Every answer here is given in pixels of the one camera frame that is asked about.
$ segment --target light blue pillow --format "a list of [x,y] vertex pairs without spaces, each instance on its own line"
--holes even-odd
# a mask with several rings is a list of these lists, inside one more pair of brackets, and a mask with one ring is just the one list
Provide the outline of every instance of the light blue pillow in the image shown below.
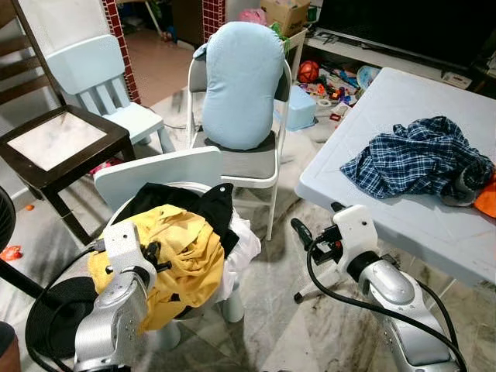
[[205,51],[205,134],[230,149],[257,147],[272,126],[274,94],[284,65],[281,41],[265,26],[229,22],[194,57]]

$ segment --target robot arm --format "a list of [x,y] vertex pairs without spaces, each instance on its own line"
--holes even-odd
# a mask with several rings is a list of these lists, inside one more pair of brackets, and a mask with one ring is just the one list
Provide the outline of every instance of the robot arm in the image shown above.
[[136,330],[146,316],[146,295],[157,277],[145,260],[136,226],[120,222],[104,233],[114,277],[97,297],[93,311],[77,328],[76,372],[129,371],[135,363]]
[[[335,225],[317,238],[320,243],[327,243],[331,250],[328,253],[315,250],[312,255],[315,262],[321,264],[333,259],[338,271],[348,273],[372,303],[415,319],[443,334],[437,319],[424,304],[417,281],[375,253],[377,232],[367,208],[355,205],[344,209],[334,215],[333,222]],[[308,229],[298,220],[291,221],[291,224],[308,250],[309,242],[313,241]],[[382,336],[399,370],[459,370],[448,347],[434,336],[406,322],[374,314],[381,322]]]

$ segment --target blue plaid shirt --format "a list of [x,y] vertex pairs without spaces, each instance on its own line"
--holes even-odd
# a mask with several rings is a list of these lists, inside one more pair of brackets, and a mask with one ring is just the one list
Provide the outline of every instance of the blue plaid shirt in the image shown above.
[[415,120],[408,128],[373,138],[341,171],[375,198],[400,194],[451,195],[461,198],[454,181],[481,189],[494,172],[491,160],[470,147],[460,128],[444,116]]

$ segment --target yellow shirt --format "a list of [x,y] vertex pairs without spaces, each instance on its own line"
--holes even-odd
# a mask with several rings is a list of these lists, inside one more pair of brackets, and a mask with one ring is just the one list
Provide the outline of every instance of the yellow shirt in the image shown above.
[[[148,295],[148,314],[140,327],[141,332],[160,329],[186,305],[197,308],[210,298],[222,278],[224,249],[203,217],[173,205],[162,205],[128,220],[136,224],[141,244],[160,242],[159,264],[172,263],[170,270],[157,275]],[[98,293],[113,278],[105,272],[108,265],[106,252],[89,257],[88,269]],[[170,300],[174,293],[180,301]]]

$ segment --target white plastic table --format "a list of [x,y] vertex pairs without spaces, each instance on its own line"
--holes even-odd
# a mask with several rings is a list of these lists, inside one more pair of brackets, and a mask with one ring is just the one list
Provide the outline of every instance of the white plastic table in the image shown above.
[[377,233],[469,285],[496,281],[496,224],[473,208],[434,195],[383,200],[360,191],[339,167],[394,124],[436,115],[453,120],[470,145],[496,157],[496,101],[405,72],[383,68],[300,177],[296,193],[330,211],[331,203],[369,207]]

